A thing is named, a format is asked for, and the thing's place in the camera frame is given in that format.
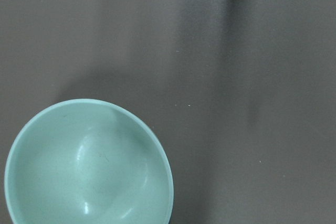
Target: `mint green bowl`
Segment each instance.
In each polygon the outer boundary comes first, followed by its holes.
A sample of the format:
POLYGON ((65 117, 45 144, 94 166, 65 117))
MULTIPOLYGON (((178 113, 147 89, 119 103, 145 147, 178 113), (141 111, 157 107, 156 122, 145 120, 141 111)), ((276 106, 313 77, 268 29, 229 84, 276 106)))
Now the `mint green bowl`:
POLYGON ((76 99, 34 116, 5 171, 14 224, 167 224, 173 178, 153 132, 112 103, 76 99))

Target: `round bowl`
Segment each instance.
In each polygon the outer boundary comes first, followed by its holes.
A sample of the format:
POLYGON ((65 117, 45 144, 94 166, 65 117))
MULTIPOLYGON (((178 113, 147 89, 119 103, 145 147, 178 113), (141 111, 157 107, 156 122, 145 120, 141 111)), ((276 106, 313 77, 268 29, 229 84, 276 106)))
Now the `round bowl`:
POLYGON ((165 152, 135 115, 76 99, 34 116, 5 170, 14 224, 167 224, 173 179, 165 152))

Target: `empty bowl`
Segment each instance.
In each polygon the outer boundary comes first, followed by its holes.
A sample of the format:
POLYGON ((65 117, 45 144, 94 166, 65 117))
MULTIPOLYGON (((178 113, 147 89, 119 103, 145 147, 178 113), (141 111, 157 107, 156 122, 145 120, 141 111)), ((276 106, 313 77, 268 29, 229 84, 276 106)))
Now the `empty bowl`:
POLYGON ((168 224, 173 179, 165 152, 135 115, 76 99, 20 131, 5 171, 14 224, 168 224))

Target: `dark gray tabletop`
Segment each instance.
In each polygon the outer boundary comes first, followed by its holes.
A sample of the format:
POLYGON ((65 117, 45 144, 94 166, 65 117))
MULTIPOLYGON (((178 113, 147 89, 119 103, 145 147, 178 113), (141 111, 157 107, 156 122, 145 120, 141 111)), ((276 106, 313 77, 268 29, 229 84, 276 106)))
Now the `dark gray tabletop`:
POLYGON ((335 42, 335 0, 0 0, 2 174, 33 115, 95 98, 160 139, 171 224, 334 223, 335 42))

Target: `bowl rim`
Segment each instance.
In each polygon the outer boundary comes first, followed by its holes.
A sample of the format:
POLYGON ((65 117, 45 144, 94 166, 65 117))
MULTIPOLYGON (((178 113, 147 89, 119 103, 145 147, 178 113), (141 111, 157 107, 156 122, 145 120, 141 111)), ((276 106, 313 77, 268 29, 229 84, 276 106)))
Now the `bowl rim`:
POLYGON ((120 107, 114 103, 111 102, 107 102, 107 101, 102 101, 102 100, 97 100, 97 99, 88 99, 88 98, 82 98, 82 99, 71 99, 71 100, 66 100, 66 101, 61 101, 58 103, 55 103, 45 109, 43 109, 42 111, 40 111, 39 113, 37 113, 36 115, 34 115, 20 130, 20 132, 17 134, 17 136, 15 137, 15 140, 11 146, 11 149, 9 151, 7 160, 6 160, 6 166, 5 166, 5 176, 4 176, 4 189, 5 189, 5 200, 6 200, 6 204, 7 204, 7 209, 9 211, 9 215, 13 221, 14 224, 24 224, 24 223, 19 223, 16 219, 16 216, 14 214, 13 211, 13 207, 12 207, 12 203, 10 200, 10 196, 9 196, 9 181, 8 181, 8 177, 9 177, 9 166, 11 165, 11 162, 13 160, 13 153, 16 149, 17 144, 22 141, 22 136, 23 134, 26 132, 26 130, 35 123, 35 121, 37 119, 39 119, 41 116, 43 116, 44 114, 48 113, 51 110, 57 109, 61 106, 65 106, 65 105, 70 105, 70 104, 78 104, 78 103, 88 103, 88 104, 99 104, 99 105, 105 105, 108 106, 110 108, 113 108, 114 110, 117 110, 119 112, 121 112, 122 114, 128 116, 130 119, 132 119, 135 123, 137 123, 140 127, 142 127, 146 133, 148 134, 149 138, 151 139, 151 141, 153 141, 153 143, 156 146, 156 149, 159 151, 160 156, 163 160, 164 163, 164 167, 166 170, 166 174, 168 177, 168 187, 169 187, 169 203, 168 203, 168 207, 166 210, 166 216, 164 219, 164 222, 162 224, 168 224, 171 214, 172 214, 172 210, 173 210, 173 201, 174 201, 174 185, 173 185, 173 175, 172 175, 172 171, 168 162, 168 158, 167 155, 159 141, 159 139, 155 136, 155 134, 153 133, 153 131, 140 119, 138 118, 136 115, 134 115, 133 113, 131 113, 130 111, 124 109, 123 107, 120 107))

